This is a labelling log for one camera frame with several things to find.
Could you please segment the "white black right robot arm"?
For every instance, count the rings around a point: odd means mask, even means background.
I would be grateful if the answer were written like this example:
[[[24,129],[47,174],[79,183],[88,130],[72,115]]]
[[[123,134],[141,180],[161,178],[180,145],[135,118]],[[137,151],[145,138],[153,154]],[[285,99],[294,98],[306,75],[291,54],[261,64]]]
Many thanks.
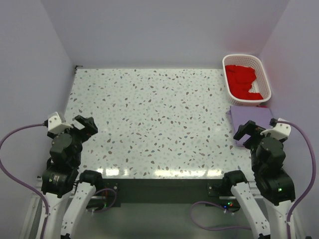
[[[291,126],[282,118],[271,119],[270,126],[265,129],[249,120],[238,127],[233,137],[239,141],[249,136],[243,146],[250,150],[254,180],[267,214],[260,209],[241,170],[225,173],[222,189],[236,198],[254,238],[296,239],[295,219],[289,212],[296,202],[295,186],[283,169],[286,158],[283,143],[291,133]]]

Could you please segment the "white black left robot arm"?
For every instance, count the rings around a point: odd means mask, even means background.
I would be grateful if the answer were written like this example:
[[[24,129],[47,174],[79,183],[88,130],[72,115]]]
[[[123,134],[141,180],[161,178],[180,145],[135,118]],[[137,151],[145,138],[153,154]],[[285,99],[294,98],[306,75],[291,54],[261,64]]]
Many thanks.
[[[91,197],[103,185],[101,173],[78,171],[83,143],[97,134],[98,128],[92,117],[77,115],[75,120],[82,129],[67,123],[57,112],[44,122],[52,143],[41,177],[44,200],[38,239],[70,239]]]

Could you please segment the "purple t shirt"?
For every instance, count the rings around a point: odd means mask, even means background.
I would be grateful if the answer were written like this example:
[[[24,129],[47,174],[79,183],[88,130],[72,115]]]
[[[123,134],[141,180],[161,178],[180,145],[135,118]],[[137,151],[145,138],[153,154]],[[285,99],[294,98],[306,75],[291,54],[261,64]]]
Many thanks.
[[[226,115],[233,126],[233,135],[240,125],[244,125],[249,120],[254,121],[258,126],[269,128],[269,122],[273,118],[270,109],[266,107],[230,106]]]

